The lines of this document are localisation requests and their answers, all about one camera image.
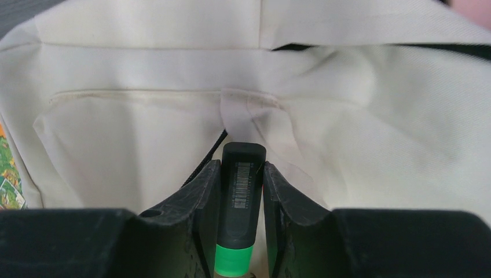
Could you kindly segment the green black highlighter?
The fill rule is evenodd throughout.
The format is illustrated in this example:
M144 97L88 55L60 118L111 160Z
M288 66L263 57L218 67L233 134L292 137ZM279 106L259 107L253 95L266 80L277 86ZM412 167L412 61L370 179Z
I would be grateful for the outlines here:
M265 147L230 142L221 160L221 198L215 272L223 277L248 273L255 243L263 187Z

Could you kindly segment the cream canvas backpack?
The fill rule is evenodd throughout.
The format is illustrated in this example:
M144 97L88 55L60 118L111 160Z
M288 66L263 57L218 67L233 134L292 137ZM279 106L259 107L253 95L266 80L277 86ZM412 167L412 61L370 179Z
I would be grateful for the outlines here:
M490 220L490 44L436 1L66 1L1 39L30 208L174 193L223 131L322 206Z

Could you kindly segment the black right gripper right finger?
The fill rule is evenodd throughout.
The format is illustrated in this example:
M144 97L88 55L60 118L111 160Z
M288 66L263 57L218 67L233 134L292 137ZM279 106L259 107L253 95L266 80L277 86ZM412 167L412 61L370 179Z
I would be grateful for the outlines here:
M270 277L333 277L331 213L266 162L263 205Z

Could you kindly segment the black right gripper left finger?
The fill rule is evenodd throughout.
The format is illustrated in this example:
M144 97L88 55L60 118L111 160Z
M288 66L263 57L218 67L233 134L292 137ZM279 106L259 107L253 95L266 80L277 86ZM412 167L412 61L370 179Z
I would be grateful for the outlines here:
M213 277L221 163L208 162L188 184L145 210L144 277Z

